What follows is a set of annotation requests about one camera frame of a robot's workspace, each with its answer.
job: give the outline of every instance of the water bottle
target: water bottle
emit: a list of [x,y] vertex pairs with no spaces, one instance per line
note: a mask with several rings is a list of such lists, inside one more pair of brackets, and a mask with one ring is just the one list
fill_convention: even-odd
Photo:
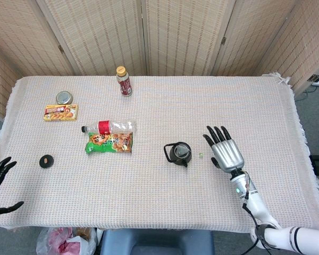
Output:
[[133,120],[98,121],[89,126],[82,126],[83,133],[93,132],[99,134],[116,134],[136,132],[136,122]]

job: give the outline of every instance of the chip bag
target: chip bag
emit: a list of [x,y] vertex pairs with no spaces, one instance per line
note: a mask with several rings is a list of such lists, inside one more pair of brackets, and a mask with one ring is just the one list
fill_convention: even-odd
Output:
[[89,142],[86,144],[87,154],[92,152],[129,152],[132,148],[132,133],[97,134],[89,133]]

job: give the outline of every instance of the plastic bag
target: plastic bag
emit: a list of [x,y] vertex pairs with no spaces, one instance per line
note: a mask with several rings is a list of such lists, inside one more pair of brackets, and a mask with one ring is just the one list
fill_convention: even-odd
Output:
[[93,255],[96,245],[95,228],[91,228],[89,241],[73,237],[71,227],[45,228],[38,236],[36,251],[37,255]]

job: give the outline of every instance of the small bottle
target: small bottle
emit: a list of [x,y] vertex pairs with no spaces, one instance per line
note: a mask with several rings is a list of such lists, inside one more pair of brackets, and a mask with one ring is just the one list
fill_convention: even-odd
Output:
[[116,134],[136,132],[136,122],[133,120],[98,121],[90,126],[82,126],[83,133]]
[[124,66],[117,67],[116,71],[117,71],[117,81],[121,86],[122,95],[125,97],[129,97],[132,94],[129,74]]

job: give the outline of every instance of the tablecloth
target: tablecloth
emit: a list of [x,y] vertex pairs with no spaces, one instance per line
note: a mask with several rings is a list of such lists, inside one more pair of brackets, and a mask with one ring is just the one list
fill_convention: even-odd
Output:
[[[134,76],[123,97],[114,76],[30,76],[19,80],[0,132],[0,160],[17,165],[0,187],[0,226],[200,228],[248,232],[230,175],[215,168],[202,135],[224,125],[240,148],[271,214],[283,226],[319,229],[319,192],[289,86],[277,77]],[[61,90],[79,104],[74,122],[45,122]],[[81,126],[137,121],[132,154],[85,153]],[[163,146],[191,146],[188,167]],[[51,168],[39,159],[54,157]]]

